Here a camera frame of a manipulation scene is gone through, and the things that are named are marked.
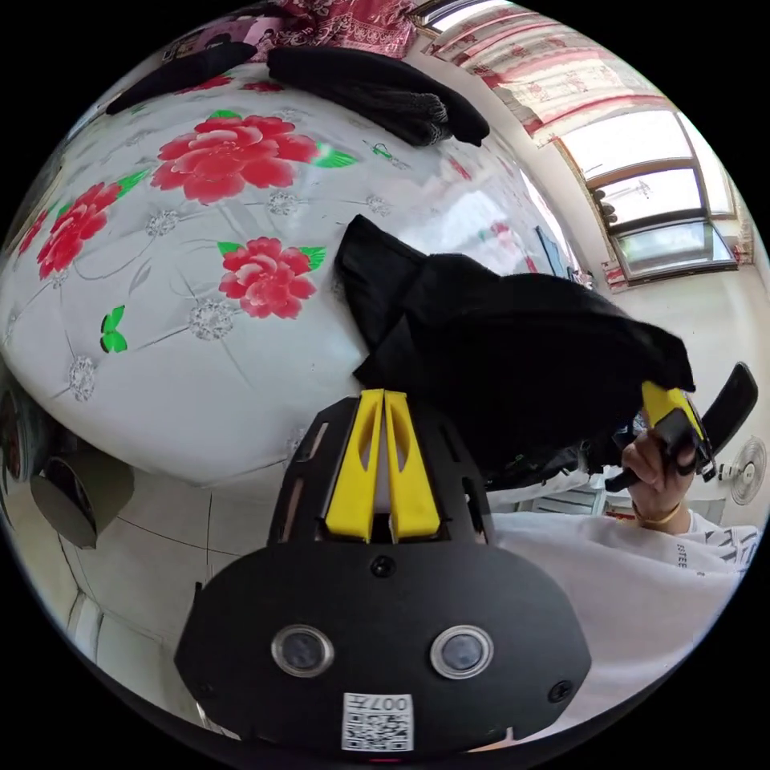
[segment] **label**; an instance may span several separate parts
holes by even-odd
[[[410,752],[415,742],[411,695],[346,692],[342,749],[349,752]]]

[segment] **red patterned curtain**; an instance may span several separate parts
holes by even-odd
[[[597,120],[672,106],[606,48],[521,8],[478,14],[426,53],[481,77],[539,146]]]
[[[414,42],[413,0],[278,0],[294,16],[279,46],[357,48],[402,59]]]

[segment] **hand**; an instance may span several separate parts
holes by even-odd
[[[695,458],[695,449],[682,451],[679,465],[687,466]],[[695,476],[680,476],[674,463],[663,467],[663,454],[654,432],[645,431],[623,450],[623,465],[634,471],[639,481],[629,488],[637,514],[644,521],[654,523],[663,519],[684,500]]]

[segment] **screw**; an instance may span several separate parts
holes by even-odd
[[[551,687],[548,692],[548,700],[551,703],[560,703],[565,698],[569,698],[571,694],[572,683],[563,679],[561,682],[556,682],[556,684]]]
[[[378,556],[371,563],[371,573],[377,578],[389,578],[395,572],[395,562],[389,556]]]

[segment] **black cloth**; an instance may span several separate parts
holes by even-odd
[[[421,94],[432,94],[444,105],[446,128],[459,141],[480,147],[489,135],[489,124],[464,96],[389,56],[352,48],[280,47],[270,51],[267,64],[271,78],[339,103],[399,136],[399,105],[407,100],[405,95]],[[368,99],[355,98],[361,88],[369,90]],[[431,123],[430,111],[422,121]],[[403,134],[409,141],[406,128]]]
[[[681,339],[564,278],[426,257],[360,215],[334,266],[370,351],[357,380],[443,411],[487,480],[522,458],[553,470],[565,449],[613,447],[647,380],[695,389]]]
[[[292,85],[366,116],[412,147],[428,147],[452,136],[447,108],[436,94],[351,80],[317,83],[304,75],[295,78]]]
[[[105,112],[117,115],[156,96],[200,86],[231,67],[249,61],[256,52],[257,49],[248,43],[222,43],[182,59],[173,59],[127,88],[108,104]]]

